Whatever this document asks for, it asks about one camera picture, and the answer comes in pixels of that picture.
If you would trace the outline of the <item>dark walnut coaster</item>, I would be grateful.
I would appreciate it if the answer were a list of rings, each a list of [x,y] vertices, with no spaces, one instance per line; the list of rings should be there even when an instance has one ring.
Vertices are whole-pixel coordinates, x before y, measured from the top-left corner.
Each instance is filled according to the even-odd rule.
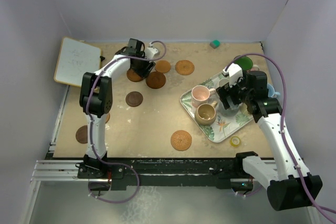
[[[126,95],[125,102],[131,107],[139,106],[143,102],[143,95],[140,92],[132,91]]]
[[[88,127],[87,125],[81,126],[76,131],[76,140],[77,142],[81,144],[87,144],[88,143]]]

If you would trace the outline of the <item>light blue mug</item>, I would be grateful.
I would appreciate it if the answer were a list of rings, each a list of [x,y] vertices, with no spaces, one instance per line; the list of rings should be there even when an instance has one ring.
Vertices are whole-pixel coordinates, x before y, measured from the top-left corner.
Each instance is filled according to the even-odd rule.
[[[280,92],[275,91],[275,88],[270,83],[267,83],[267,89],[269,98],[277,98],[281,96]]]

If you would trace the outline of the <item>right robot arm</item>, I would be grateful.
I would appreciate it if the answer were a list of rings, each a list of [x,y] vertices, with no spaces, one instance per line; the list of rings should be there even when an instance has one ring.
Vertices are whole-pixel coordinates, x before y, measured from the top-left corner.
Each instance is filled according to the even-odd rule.
[[[322,188],[322,180],[312,175],[298,154],[276,98],[269,97],[267,75],[262,71],[223,71],[228,82],[216,89],[225,109],[244,103],[263,132],[276,163],[270,168],[255,152],[238,153],[234,173],[248,174],[263,186],[276,211],[312,206]]]

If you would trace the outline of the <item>yellow tape roll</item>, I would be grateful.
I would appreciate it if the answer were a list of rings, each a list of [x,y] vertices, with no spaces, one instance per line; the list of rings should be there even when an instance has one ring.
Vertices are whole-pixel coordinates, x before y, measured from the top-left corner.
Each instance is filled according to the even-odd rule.
[[[238,147],[241,144],[241,140],[238,136],[233,136],[230,138],[230,144],[233,147]]]

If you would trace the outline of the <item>brown ringed wood coaster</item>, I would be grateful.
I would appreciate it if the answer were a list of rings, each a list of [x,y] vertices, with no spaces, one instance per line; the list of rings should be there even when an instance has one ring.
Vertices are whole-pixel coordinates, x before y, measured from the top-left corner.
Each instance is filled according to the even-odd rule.
[[[161,72],[151,72],[146,78],[146,84],[149,88],[159,89],[166,83],[166,77]]]

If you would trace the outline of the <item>cream mug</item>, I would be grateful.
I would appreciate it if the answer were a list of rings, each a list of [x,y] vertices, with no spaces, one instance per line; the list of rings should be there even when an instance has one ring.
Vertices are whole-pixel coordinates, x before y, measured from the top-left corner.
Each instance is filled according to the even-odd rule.
[[[246,116],[250,116],[250,113],[247,110],[247,105],[244,103],[239,106],[239,111]]]

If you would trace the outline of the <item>light wood coaster smooth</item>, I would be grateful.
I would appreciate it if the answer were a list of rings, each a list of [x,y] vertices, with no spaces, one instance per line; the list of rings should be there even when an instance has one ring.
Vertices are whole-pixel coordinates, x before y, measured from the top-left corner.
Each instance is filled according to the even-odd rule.
[[[171,70],[171,64],[166,60],[160,60],[156,63],[155,70],[160,73],[167,73]]]

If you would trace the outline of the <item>tan ceramic mug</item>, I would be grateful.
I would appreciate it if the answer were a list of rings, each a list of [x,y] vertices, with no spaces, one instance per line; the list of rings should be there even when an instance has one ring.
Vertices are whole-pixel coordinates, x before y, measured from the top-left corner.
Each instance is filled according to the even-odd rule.
[[[216,107],[218,103],[217,101],[213,101],[212,103],[204,103],[201,104],[195,110],[195,121],[198,125],[209,126],[213,124],[217,117]]]

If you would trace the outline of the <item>woven rattan coaster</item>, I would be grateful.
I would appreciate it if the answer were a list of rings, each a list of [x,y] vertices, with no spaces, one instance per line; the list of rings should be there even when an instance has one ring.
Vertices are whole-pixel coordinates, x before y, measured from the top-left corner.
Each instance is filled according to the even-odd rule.
[[[190,133],[184,130],[175,131],[171,136],[171,145],[177,151],[186,151],[192,144]]]
[[[186,76],[193,73],[195,67],[194,64],[189,60],[180,60],[176,63],[175,70],[177,73]]]

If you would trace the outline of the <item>green eraser block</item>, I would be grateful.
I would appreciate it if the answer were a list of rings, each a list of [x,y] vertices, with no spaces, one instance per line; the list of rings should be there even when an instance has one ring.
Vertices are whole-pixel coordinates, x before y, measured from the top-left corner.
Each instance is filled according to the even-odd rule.
[[[220,46],[220,41],[218,40],[213,40],[209,43],[209,45],[213,48],[213,49],[217,49]]]

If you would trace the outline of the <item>small whiteboard wooden frame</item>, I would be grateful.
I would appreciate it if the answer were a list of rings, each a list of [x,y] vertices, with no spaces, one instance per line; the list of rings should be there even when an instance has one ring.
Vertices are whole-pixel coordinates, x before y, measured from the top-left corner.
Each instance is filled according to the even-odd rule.
[[[100,69],[100,48],[85,42],[64,37],[56,64],[54,80],[69,86],[80,87],[86,72]]]

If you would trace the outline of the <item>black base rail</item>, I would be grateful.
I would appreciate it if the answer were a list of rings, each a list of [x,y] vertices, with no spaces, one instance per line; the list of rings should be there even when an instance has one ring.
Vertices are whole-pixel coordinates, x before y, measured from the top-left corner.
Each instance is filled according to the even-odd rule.
[[[235,158],[110,158],[110,166],[93,169],[78,160],[78,179],[112,190],[128,186],[215,187],[250,191],[253,179],[237,168]]]

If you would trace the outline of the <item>light wood rimmed coaster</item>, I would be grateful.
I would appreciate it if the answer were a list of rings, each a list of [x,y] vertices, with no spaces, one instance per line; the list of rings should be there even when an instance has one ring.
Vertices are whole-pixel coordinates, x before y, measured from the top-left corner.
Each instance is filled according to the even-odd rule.
[[[106,116],[106,123],[108,123],[109,120],[110,120],[110,113],[108,113],[107,116]]]

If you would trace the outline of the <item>pink mug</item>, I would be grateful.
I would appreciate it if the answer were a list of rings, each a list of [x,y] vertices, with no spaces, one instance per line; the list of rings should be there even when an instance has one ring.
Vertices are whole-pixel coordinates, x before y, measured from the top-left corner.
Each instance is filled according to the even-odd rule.
[[[198,106],[200,106],[201,104],[207,103],[209,98],[214,95],[216,92],[216,89],[214,88],[208,88],[206,86],[203,85],[198,85],[195,86],[192,89],[191,92],[191,103],[192,106],[197,108]]]

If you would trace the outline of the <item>grey blue mug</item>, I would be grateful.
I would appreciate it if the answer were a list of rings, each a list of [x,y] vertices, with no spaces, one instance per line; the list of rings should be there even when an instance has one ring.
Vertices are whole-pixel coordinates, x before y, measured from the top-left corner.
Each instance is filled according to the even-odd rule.
[[[224,117],[231,117],[235,116],[240,109],[240,105],[235,105],[233,107],[230,107],[229,109],[225,109],[222,104],[218,106],[217,113],[221,114]]]

